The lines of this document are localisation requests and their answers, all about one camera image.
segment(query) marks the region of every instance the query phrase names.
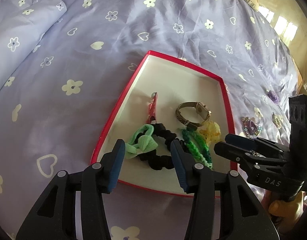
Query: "green yarn braid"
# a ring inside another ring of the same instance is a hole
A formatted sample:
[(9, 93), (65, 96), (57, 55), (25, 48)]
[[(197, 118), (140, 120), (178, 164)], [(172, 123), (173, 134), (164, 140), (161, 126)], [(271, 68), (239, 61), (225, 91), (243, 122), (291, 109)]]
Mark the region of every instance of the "green yarn braid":
[(192, 154), (192, 156), (196, 160), (201, 161), (203, 165), (208, 167), (209, 166), (208, 162), (206, 161), (204, 156), (199, 152), (199, 149), (197, 148), (197, 146), (190, 139), (189, 132), (186, 129), (182, 130), (182, 137), (183, 137), (183, 140), (184, 140), (186, 146), (188, 147), (190, 153)]
[(198, 145), (199, 145), (199, 147), (202, 151), (202, 155), (205, 157), (207, 162), (212, 165), (212, 159), (211, 159), (211, 155), (210, 155), (210, 152), (209, 152), (209, 147), (206, 144), (206, 140), (196, 131), (189, 131), (189, 134), (198, 143)]

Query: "watch face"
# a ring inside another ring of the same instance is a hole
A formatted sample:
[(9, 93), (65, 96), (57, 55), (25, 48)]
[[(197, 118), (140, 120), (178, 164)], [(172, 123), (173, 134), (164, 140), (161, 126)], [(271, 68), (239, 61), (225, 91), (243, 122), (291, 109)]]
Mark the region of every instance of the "watch face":
[(202, 117), (203, 120), (206, 120), (210, 116), (210, 113), (211, 113), (207, 109), (206, 105), (200, 102), (196, 106), (196, 111)]

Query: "mint green bow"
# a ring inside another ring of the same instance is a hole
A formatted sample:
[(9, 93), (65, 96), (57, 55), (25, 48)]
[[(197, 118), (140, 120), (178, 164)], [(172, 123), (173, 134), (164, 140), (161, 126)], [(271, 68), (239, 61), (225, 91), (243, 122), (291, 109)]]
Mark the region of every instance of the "mint green bow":
[[(153, 130), (154, 127), (151, 124), (145, 124), (133, 134), (130, 141), (126, 143), (126, 159), (134, 158), (141, 153), (150, 152), (158, 147), (158, 143), (152, 138)], [(145, 134), (140, 136), (138, 143), (135, 144), (137, 135), (144, 131), (146, 131)]]

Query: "bed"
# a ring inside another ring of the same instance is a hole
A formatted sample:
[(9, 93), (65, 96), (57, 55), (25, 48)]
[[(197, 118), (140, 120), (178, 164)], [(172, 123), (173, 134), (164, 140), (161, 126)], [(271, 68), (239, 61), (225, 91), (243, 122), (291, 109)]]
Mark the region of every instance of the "bed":
[[(0, 64), (0, 225), (12, 238), (57, 171), (73, 173), (90, 163), (148, 50), (221, 76), (236, 134), (244, 134), (242, 118), (255, 117), (261, 137), (288, 144), (288, 97), (297, 92), (297, 70), (272, 26), (244, 0), (53, 0), (43, 11), (45, 1), (0, 0), (0, 49), (9, 53), (0, 54), (6, 58)], [(31, 20), (32, 8), (48, 15), (45, 31)], [(26, 28), (22, 40), (4, 35), (24, 17), (34, 34)], [(16, 61), (12, 50), (22, 52)], [(278, 105), (266, 90), (277, 93)], [(280, 130), (273, 113), (282, 117)], [(133, 213), (135, 203), (148, 204), (148, 193), (118, 185), (104, 201), (112, 239), (151, 240), (183, 238), (192, 199), (155, 194), (154, 209)]]

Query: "tray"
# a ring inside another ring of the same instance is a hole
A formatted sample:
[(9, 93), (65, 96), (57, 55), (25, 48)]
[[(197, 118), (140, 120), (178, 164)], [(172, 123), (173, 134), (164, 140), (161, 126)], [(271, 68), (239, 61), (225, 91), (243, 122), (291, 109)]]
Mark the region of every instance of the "tray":
[[(110, 152), (118, 138), (130, 139), (132, 134), (148, 117), (151, 94), (158, 92), (156, 117), (165, 127), (181, 136), (184, 127), (175, 117), (179, 104), (187, 101), (203, 102), (212, 111), (210, 120), (219, 124), (222, 139), (235, 133), (233, 118), (225, 84), (221, 77), (189, 62), (159, 52), (148, 51), (129, 83), (120, 95), (111, 115), (103, 128), (92, 155), (91, 163), (100, 161), (103, 154)], [(193, 108), (183, 108), (182, 115), (199, 121)], [(162, 138), (155, 137), (159, 146), (158, 155), (170, 155)], [(237, 164), (215, 155), (210, 147), (215, 171), (227, 173), (237, 170)], [(186, 194), (179, 186), (175, 169), (152, 170), (147, 162), (139, 158), (125, 159), (119, 181), (161, 193)]]

